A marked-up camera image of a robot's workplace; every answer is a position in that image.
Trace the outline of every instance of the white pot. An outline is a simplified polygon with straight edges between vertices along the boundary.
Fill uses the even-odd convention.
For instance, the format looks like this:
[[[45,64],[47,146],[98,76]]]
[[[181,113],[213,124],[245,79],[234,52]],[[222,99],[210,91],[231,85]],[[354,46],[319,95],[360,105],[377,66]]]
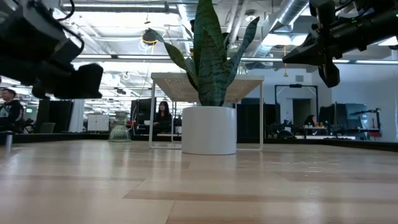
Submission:
[[[236,153],[236,110],[199,106],[182,111],[182,152],[203,155]]]

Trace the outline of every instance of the snake plant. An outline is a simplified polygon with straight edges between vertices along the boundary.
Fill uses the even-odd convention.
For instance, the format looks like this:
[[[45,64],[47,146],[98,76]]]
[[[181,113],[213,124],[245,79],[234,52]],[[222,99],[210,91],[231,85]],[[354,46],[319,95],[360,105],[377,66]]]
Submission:
[[[231,58],[225,51],[226,40],[211,0],[199,0],[195,16],[193,59],[185,58],[175,46],[166,43],[156,31],[149,29],[155,38],[164,43],[172,61],[187,72],[189,82],[198,92],[202,106],[222,106],[227,87],[233,82],[244,51],[256,34],[259,17],[246,29],[240,49]]]

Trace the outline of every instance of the man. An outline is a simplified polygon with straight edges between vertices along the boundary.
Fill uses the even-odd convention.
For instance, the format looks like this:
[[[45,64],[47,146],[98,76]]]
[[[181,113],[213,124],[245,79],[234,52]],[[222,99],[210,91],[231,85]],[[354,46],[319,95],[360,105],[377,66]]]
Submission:
[[[19,123],[24,115],[24,107],[19,100],[15,100],[17,93],[11,89],[3,89],[2,99],[5,101],[0,107],[0,129],[4,131],[18,131]]]

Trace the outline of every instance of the woman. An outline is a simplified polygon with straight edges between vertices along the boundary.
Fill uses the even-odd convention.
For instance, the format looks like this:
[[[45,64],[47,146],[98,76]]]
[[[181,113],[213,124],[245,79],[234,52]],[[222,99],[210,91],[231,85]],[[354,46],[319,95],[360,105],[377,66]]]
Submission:
[[[168,128],[172,123],[172,115],[169,111],[169,104],[166,101],[160,102],[159,110],[156,114],[154,126]]]
[[[309,115],[304,121],[304,125],[312,125],[312,127],[318,127],[317,117],[315,115]]]

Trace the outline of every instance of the doorway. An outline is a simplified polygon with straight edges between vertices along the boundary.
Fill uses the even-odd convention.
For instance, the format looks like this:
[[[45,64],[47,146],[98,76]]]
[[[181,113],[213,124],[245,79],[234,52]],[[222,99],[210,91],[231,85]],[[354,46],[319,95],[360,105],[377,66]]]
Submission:
[[[301,126],[311,114],[311,99],[293,99],[293,125]]]

